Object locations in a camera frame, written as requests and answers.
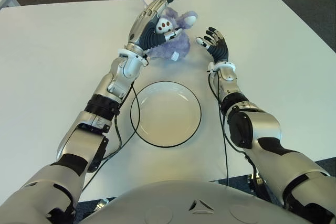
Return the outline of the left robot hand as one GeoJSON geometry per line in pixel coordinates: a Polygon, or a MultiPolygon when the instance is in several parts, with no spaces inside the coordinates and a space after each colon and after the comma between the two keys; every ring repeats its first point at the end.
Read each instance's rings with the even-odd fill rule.
{"type": "Polygon", "coordinates": [[[182,32],[181,28],[177,30],[172,28],[163,34],[155,32],[162,12],[173,1],[154,0],[139,14],[129,32],[126,49],[138,55],[143,55],[146,50],[164,44],[180,35],[182,32]]]}

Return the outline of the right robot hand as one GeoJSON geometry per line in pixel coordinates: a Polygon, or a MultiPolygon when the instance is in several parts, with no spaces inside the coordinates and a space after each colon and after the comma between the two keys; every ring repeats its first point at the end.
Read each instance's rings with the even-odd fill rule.
{"type": "Polygon", "coordinates": [[[214,64],[228,61],[227,43],[219,30],[209,27],[204,37],[196,37],[196,42],[213,57],[214,64]]]}

